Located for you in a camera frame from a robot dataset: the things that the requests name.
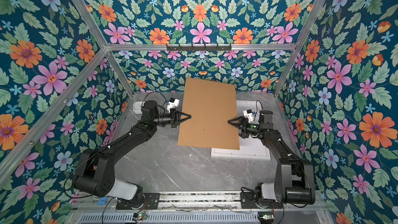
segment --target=brown cardboard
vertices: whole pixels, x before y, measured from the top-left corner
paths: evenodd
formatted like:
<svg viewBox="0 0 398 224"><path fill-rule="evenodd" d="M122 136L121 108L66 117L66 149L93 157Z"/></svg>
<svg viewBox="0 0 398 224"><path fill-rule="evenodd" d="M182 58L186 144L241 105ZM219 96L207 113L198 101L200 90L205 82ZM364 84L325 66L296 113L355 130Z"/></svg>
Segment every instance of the brown cardboard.
<svg viewBox="0 0 398 224"><path fill-rule="evenodd" d="M178 145L239 150L235 86L187 78L182 112L192 118L180 125Z"/></svg>

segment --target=light blue flower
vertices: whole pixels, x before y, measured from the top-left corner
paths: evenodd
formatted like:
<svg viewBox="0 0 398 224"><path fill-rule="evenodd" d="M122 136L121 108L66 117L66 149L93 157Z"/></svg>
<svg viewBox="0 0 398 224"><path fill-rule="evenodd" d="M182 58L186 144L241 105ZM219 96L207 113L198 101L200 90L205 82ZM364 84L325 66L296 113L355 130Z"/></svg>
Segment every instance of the light blue flower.
<svg viewBox="0 0 398 224"><path fill-rule="evenodd" d="M381 37L381 39L383 39L382 42L385 42L385 41L390 42L391 41L390 37L393 37L393 36L394 36L394 34L390 35L390 31L387 31L386 35Z"/></svg>
<svg viewBox="0 0 398 224"><path fill-rule="evenodd" d="M14 95L17 95L18 93L22 93L21 89L22 89L22 87L18 87L17 85L14 85L14 88L11 88L10 91L14 92Z"/></svg>
<svg viewBox="0 0 398 224"><path fill-rule="evenodd" d="M15 112L19 112L19 109L17 109L18 105L14 105L14 106L12 106L12 105L7 105L7 107L8 107L9 109L6 111L6 113L9 113L9 112L10 112L12 115L14 115Z"/></svg>
<svg viewBox="0 0 398 224"><path fill-rule="evenodd" d="M42 159L42 160L40 160L40 162L37 162L37 163L36 163L36 165L37 165L37 168L38 168L38 169L41 169L41 168L43 168L43 165L44 165L45 163L46 163L46 162L44 162L44 161L43 161L43 159Z"/></svg>
<svg viewBox="0 0 398 224"><path fill-rule="evenodd" d="M36 209L36 214L33 216L33 218L39 219L40 216L43 214L42 211L43 209L41 210Z"/></svg>
<svg viewBox="0 0 398 224"><path fill-rule="evenodd" d="M394 195L397 194L397 192L395 192L395 191L392 189L391 186L390 186L390 187L386 187L386 189L387 189L387 194L390 194L391 197L394 197Z"/></svg>
<svg viewBox="0 0 398 224"><path fill-rule="evenodd" d="M377 23L377 20L375 20L373 22L371 21L371 25L369 25L368 28L370 28L371 30L373 30L374 28L377 28L376 23Z"/></svg>
<svg viewBox="0 0 398 224"><path fill-rule="evenodd" d="M365 106L365 108L367 109L366 112L371 112L371 113L373 113L373 110L376 110L375 107L372 107L372 103L369 103L369 106Z"/></svg>
<svg viewBox="0 0 398 224"><path fill-rule="evenodd" d="M11 29L12 28L14 28L14 26L11 26L11 22L10 21L8 21L8 22L5 22L4 20L2 20L2 23L4 24L3 25L3 28L5 29L8 29L8 31L11 31Z"/></svg>

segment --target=aluminum frame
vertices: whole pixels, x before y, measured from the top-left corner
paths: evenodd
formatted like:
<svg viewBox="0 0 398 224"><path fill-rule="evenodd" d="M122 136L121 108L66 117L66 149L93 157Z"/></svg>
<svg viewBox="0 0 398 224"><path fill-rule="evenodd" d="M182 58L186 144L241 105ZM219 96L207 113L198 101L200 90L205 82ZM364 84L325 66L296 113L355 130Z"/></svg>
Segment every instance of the aluminum frame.
<svg viewBox="0 0 398 224"><path fill-rule="evenodd" d="M300 35L297 38L297 47L294 50L294 52L290 55L290 58L288 62L285 65L285 68L283 69L283 72L281 74L281 77L279 78L278 86L276 87L276 90L274 92L274 95L277 97L279 92L281 91L283 84L286 82L290 71L293 68L293 65L295 64L296 58L299 56L301 49L310 34L311 28L314 25L323 5L325 4L326 0L315 0L314 1L314 6L312 7L312 10L310 14L308 15L308 18L306 22L304 23L303 28L301 29Z"/></svg>
<svg viewBox="0 0 398 224"><path fill-rule="evenodd" d="M19 143L7 154L0 163L0 186L11 176L21 161L29 154L41 136L47 131L48 126L55 121L62 112L69 99L87 81L87 78L100 65L106 55L104 48L100 49L93 59L82 69L67 88L58 96L56 101L37 120L32 128L25 134Z"/></svg>

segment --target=white board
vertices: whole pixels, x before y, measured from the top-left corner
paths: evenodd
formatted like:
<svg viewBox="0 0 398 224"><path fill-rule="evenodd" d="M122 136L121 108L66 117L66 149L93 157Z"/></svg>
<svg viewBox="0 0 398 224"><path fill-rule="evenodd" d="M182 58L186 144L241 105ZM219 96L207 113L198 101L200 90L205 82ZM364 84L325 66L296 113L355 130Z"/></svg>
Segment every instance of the white board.
<svg viewBox="0 0 398 224"><path fill-rule="evenodd" d="M261 104L256 101L236 101L238 108L238 117L243 116L243 111L251 109L252 112L260 112ZM258 124L260 114L256 114L254 123ZM229 150L229 149L211 149L211 157L223 157L223 158L238 158L238 159L252 159L252 160L271 160L269 149L266 148L260 139L258 138L241 138L239 137L240 150Z"/></svg>

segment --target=green leaf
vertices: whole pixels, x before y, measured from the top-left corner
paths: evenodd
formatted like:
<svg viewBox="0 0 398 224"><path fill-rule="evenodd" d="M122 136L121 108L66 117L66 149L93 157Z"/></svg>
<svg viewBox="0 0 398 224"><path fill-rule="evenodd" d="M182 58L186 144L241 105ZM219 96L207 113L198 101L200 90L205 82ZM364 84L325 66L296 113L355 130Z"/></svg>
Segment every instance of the green leaf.
<svg viewBox="0 0 398 224"><path fill-rule="evenodd" d="M373 173L373 180L375 181L375 184L373 185L375 188L378 187L384 188L385 186L388 185L390 177L388 176L385 170L375 169L375 172Z"/></svg>

